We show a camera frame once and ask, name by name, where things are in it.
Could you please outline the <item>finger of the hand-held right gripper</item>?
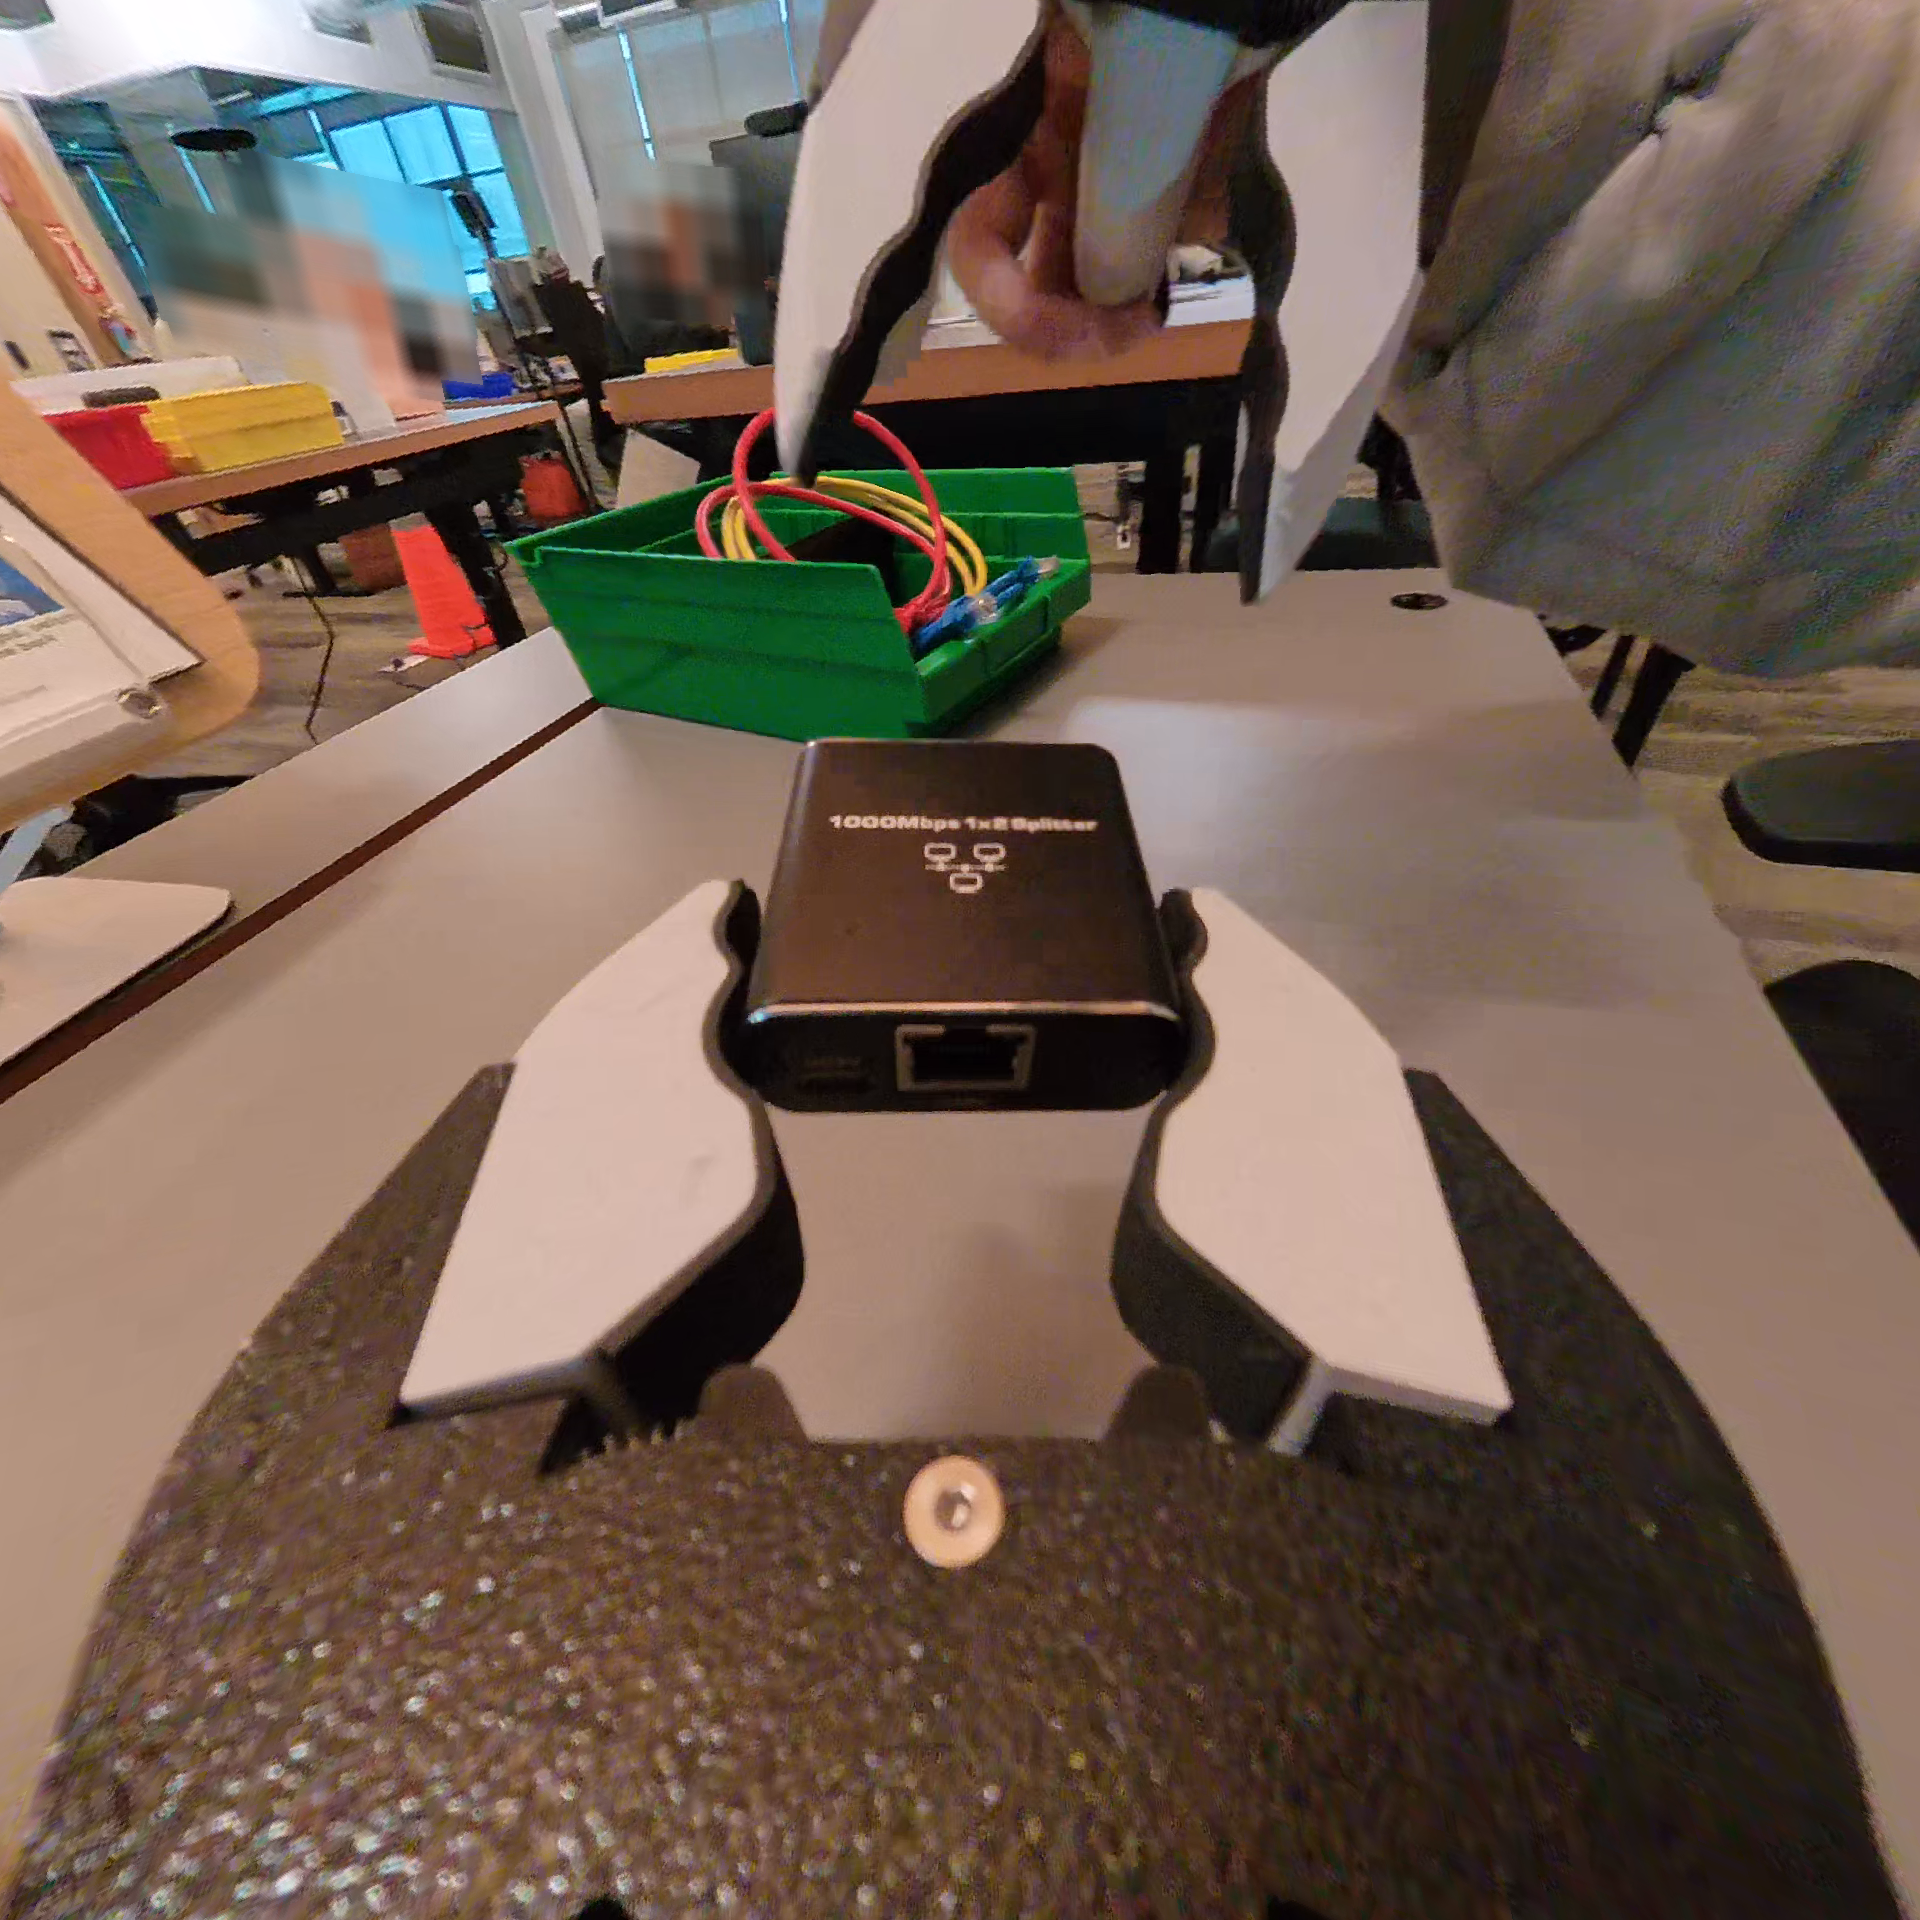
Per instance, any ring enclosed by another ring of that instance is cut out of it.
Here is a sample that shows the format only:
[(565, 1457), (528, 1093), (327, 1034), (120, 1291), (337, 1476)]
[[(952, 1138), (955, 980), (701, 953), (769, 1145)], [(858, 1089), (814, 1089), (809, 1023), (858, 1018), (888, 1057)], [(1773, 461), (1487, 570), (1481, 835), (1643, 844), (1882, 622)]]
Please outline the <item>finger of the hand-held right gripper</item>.
[(1233, 178), (1255, 286), (1238, 370), (1238, 597), (1302, 561), (1421, 291), (1426, 5), (1345, 5), (1269, 71)]
[(1042, 3), (829, 3), (774, 298), (774, 434), (810, 478), (921, 350), (955, 211), (1045, 103)]

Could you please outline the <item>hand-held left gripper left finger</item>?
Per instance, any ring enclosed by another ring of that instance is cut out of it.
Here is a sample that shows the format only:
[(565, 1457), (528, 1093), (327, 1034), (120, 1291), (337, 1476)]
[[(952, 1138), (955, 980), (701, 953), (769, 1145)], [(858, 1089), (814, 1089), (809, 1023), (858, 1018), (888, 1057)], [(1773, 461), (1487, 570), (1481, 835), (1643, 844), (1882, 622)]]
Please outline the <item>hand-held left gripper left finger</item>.
[(771, 1122), (722, 1049), (758, 902), (705, 881), (537, 1023), (512, 1073), (397, 1406), (577, 1402), (685, 1420), (800, 1303)]

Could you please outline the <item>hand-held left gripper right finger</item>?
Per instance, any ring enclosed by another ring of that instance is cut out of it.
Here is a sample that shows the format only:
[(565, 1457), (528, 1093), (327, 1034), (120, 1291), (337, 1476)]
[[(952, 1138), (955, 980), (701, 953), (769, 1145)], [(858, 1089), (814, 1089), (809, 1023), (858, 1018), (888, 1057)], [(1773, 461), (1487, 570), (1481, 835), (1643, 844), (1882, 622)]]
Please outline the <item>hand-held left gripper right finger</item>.
[(1120, 1321), (1218, 1431), (1312, 1431), (1336, 1398), (1497, 1423), (1513, 1397), (1401, 1057), (1221, 892), (1161, 921), (1189, 1054), (1120, 1205)]

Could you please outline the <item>black ethernet splitter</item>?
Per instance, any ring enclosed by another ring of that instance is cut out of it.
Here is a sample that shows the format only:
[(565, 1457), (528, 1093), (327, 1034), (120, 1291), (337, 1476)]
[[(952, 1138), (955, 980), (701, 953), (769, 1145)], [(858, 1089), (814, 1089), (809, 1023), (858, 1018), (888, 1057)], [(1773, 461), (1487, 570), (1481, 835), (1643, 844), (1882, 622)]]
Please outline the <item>black ethernet splitter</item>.
[(1163, 1094), (1184, 997), (1115, 756), (818, 738), (730, 1049), (790, 1114), (1101, 1114)]

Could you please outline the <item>green plastic bin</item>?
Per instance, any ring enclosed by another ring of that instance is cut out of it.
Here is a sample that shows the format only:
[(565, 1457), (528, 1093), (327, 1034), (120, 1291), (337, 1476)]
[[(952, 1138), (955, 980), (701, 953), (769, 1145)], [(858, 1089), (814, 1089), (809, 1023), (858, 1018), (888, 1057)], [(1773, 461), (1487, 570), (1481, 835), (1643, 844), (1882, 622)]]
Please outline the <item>green plastic bin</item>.
[(1069, 468), (945, 468), (929, 486), (999, 578), (1055, 561), (994, 622), (917, 657), (895, 607), (927, 554), (864, 519), (790, 499), (760, 515), (798, 561), (715, 561), (705, 489), (575, 519), (512, 543), (589, 695), (608, 706), (787, 741), (945, 735), (1026, 681), (1089, 599)]

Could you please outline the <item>person's right forearm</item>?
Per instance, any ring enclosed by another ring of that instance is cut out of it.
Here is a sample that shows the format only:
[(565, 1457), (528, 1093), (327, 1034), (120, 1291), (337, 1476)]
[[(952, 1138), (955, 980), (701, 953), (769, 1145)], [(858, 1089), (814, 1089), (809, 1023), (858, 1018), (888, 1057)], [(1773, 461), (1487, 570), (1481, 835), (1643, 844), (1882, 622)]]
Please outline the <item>person's right forearm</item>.
[(1382, 414), (1464, 593), (1915, 666), (1915, 5), (1504, 5)]

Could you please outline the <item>person's right hand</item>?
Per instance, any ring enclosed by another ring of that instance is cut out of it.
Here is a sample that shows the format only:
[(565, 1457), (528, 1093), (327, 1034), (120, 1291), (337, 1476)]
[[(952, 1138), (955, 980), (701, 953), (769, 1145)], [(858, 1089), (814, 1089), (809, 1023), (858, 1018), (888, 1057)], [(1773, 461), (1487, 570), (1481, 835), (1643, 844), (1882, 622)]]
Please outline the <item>person's right hand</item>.
[(1088, 116), (1088, 49), (1065, 17), (1046, 20), (1039, 121), (1019, 158), (955, 211), (945, 266), (977, 319), (1039, 361), (1094, 361), (1161, 331), (1150, 295), (1091, 305), (1077, 291), (1071, 235)]

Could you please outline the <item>wooden background desk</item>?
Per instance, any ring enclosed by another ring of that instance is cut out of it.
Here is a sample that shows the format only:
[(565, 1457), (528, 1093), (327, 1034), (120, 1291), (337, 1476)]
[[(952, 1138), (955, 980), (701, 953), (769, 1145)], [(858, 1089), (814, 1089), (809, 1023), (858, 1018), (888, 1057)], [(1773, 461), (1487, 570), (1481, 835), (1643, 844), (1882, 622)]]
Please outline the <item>wooden background desk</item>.
[(1163, 333), (1104, 361), (1042, 363), (994, 340), (933, 346), (864, 410), (923, 466), (1137, 465), (1135, 566), (1199, 570), (1226, 511), (1249, 326), (1218, 318), (1214, 301), (1185, 301)]

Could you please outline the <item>orange traffic cone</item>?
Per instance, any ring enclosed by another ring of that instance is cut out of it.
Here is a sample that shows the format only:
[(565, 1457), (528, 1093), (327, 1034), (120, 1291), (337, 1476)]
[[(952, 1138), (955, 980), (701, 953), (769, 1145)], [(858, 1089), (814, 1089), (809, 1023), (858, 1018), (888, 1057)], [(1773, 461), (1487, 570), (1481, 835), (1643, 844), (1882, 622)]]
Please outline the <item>orange traffic cone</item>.
[(465, 660), (496, 646), (481, 604), (441, 535), (427, 521), (391, 529), (418, 636), (407, 660)]

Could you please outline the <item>small yellow plastic bin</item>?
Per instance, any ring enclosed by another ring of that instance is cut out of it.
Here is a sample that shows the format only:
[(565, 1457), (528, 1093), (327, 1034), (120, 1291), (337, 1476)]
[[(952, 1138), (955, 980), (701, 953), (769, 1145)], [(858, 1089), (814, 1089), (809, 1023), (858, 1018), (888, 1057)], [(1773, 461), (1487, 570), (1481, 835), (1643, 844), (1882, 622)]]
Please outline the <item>small yellow plastic bin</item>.
[(227, 474), (345, 444), (329, 393), (314, 382), (269, 382), (141, 399), (138, 418), (170, 474)]

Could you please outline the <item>instruction sheet board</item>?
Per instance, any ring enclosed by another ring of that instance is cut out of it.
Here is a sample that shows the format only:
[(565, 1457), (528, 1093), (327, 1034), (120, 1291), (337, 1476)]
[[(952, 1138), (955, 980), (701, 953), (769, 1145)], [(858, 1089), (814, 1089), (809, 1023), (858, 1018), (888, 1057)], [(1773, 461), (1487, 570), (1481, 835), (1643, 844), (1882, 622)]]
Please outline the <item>instruction sheet board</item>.
[(2, 388), (2, 827), (179, 755), (253, 701), (242, 617)]

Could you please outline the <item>red plastic bin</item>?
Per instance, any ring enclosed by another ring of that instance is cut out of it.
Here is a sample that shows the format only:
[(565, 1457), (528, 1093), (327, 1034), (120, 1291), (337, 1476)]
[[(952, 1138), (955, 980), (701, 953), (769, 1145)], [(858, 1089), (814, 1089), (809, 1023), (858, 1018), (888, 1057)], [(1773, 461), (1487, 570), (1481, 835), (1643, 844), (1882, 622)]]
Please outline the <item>red plastic bin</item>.
[(168, 449), (147, 425), (147, 402), (119, 402), (48, 414), (42, 420), (113, 489), (133, 491), (175, 475)]

